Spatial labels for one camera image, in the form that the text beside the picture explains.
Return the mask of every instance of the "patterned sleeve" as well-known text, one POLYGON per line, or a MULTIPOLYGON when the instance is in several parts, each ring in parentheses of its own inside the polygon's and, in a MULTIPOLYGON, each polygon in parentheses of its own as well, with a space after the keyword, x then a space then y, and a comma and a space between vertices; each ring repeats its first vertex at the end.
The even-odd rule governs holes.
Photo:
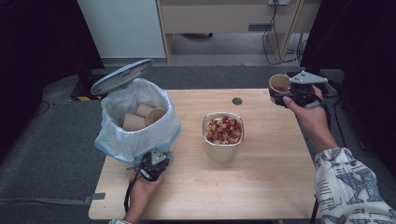
POLYGON ((119 219, 112 219, 112 220, 110 220, 110 222, 108 222, 108 224, 134 224, 134 223, 127 222, 124 220, 119 220, 119 219))
POLYGON ((396 223, 396 211, 379 195, 375 174, 347 148, 315 157, 315 188, 324 223, 396 223))

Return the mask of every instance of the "trash bin lid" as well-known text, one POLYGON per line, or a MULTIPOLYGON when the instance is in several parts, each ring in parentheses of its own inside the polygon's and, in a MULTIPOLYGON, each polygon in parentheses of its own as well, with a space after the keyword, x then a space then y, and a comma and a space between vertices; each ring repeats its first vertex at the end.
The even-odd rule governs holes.
POLYGON ((95 82, 91 87, 91 94, 101 95, 122 87, 145 74, 152 64, 153 61, 151 59, 146 59, 123 66, 95 82))

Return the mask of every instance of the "paper cup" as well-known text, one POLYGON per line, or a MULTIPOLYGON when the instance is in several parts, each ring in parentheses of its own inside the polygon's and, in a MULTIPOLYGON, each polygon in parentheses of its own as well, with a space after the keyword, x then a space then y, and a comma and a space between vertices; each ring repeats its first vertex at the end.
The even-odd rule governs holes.
POLYGON ((270 78, 269 81, 270 88, 270 99, 275 104, 275 95, 276 96, 288 96, 290 95, 290 78, 286 75, 274 75, 270 78))
POLYGON ((146 123, 147 125, 151 125, 155 123, 157 120, 162 118, 166 114, 166 111, 162 108, 154 108, 148 112, 146 116, 146 123))
POLYGON ((135 132, 146 128, 148 125, 146 119, 135 114, 125 113, 124 122, 122 125, 123 130, 127 132, 135 132))
POLYGON ((141 103, 136 109, 136 115, 145 118, 153 109, 153 107, 141 103))

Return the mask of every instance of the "person's right hand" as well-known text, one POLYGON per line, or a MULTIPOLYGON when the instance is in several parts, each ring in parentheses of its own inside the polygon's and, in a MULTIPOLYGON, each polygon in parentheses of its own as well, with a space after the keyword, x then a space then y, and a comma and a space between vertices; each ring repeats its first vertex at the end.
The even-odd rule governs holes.
MULTIPOLYGON (((321 99, 322 94, 320 89, 314 86, 314 90, 315 95, 321 99)), ((327 125, 326 112, 323 106, 317 105, 309 109, 304 108, 297 105, 292 99, 286 96, 283 98, 283 101, 285 105, 294 112, 300 124, 303 126, 303 129, 307 132, 310 140, 315 145, 317 152, 338 147, 327 125)))

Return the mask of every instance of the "wooden table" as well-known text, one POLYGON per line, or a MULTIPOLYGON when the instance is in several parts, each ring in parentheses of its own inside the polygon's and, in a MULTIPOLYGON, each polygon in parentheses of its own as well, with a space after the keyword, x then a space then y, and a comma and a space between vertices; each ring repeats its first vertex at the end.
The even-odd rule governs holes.
MULTIPOLYGON (((144 219, 310 218, 314 164, 294 114, 274 105, 268 90, 171 90, 182 132, 144 219), (234 105, 239 97, 243 103, 234 105), (245 124, 236 157, 225 164, 203 151, 206 114, 234 112, 245 124)), ((123 218, 123 199, 132 176, 128 164, 106 158, 93 200, 92 219, 123 218)))

